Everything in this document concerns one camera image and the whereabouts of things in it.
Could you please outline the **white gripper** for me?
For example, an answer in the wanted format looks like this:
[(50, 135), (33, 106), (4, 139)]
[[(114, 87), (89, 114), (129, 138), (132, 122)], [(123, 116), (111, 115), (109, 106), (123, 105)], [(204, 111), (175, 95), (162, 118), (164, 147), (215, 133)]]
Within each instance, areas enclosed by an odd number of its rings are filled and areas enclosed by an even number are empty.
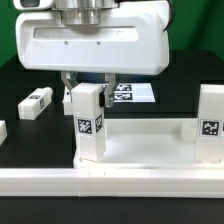
[(99, 106), (111, 108), (115, 73), (157, 75), (169, 64), (168, 0), (14, 0), (20, 62), (55, 70), (71, 91), (77, 72), (106, 73)]

